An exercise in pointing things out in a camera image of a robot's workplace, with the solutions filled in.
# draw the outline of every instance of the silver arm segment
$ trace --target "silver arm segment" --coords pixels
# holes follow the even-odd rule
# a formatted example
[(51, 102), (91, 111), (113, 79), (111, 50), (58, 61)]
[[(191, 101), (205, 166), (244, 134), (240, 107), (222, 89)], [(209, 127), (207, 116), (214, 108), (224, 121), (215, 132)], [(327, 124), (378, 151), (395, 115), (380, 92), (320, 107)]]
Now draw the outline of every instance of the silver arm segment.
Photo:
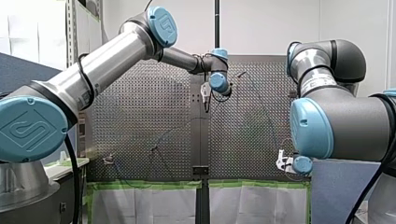
[(200, 66), (199, 59), (180, 49), (170, 48), (158, 52), (153, 59), (158, 62), (167, 63), (175, 67), (187, 70), (188, 72)]

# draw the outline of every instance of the metal pegboard panel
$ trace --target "metal pegboard panel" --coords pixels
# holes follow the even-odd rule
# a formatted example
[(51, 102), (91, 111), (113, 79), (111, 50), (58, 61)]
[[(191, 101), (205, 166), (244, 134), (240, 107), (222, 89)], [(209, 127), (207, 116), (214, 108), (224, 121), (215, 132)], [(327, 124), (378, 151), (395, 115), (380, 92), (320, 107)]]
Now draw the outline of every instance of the metal pegboard panel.
[[(233, 56), (233, 95), (212, 100), (209, 127), (210, 178), (285, 179), (276, 168), (281, 142), (290, 138), (290, 90), (284, 56)], [(246, 72), (240, 78), (236, 75)], [(290, 141), (284, 141), (291, 153)]]
[[(190, 114), (186, 71), (138, 63), (95, 100), (88, 115), (89, 180), (191, 179)], [(110, 154), (114, 164), (105, 165)]]

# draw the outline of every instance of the blue joint cap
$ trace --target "blue joint cap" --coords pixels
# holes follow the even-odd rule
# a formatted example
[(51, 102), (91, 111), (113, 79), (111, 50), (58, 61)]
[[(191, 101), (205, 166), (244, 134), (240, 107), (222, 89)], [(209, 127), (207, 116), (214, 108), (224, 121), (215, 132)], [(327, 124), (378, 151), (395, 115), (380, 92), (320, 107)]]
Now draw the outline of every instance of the blue joint cap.
[(148, 9), (148, 26), (158, 43), (169, 48), (177, 41), (177, 27), (172, 15), (163, 7)]
[(391, 97), (396, 97), (396, 89), (385, 90), (384, 94)]
[(334, 147), (332, 126), (315, 101), (309, 98), (293, 101), (290, 128), (294, 147), (299, 154), (318, 159), (330, 158)]
[(53, 102), (31, 96), (0, 101), (0, 161), (37, 161), (67, 135), (67, 118)]
[(293, 170), (299, 175), (309, 175), (312, 172), (312, 160), (305, 156), (294, 159)]
[(216, 55), (220, 58), (223, 58), (225, 60), (228, 60), (228, 52), (227, 49), (212, 49), (211, 52), (213, 55)]
[(209, 79), (210, 88), (213, 91), (222, 93), (228, 90), (229, 84), (227, 78), (222, 73), (214, 73)]

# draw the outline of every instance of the black metal pole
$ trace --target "black metal pole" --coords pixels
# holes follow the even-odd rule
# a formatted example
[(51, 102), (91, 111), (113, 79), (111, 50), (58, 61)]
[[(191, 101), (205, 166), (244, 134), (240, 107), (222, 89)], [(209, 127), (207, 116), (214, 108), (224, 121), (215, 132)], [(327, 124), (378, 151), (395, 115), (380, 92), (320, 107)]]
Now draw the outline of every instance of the black metal pole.
[(215, 48), (220, 47), (220, 0), (215, 0)]

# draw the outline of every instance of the white wall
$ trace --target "white wall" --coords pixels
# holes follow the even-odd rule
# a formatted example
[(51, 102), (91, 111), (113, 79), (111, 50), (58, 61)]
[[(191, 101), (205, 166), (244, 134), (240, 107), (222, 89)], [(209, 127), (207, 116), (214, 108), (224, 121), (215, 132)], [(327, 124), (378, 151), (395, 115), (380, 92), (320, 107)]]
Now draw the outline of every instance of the white wall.
[[(109, 39), (148, 0), (103, 0)], [(214, 0), (154, 0), (168, 9), (178, 28), (176, 47), (189, 53), (214, 48)], [(220, 45), (231, 54), (285, 54), (291, 41), (318, 41), (319, 0), (222, 0)]]
[(232, 54), (284, 55), (292, 41), (319, 40), (319, 0), (220, 2), (220, 44)]
[(366, 79), (360, 84), (359, 96), (382, 92), (389, 84), (390, 1), (320, 0), (320, 39), (349, 40), (366, 58)]

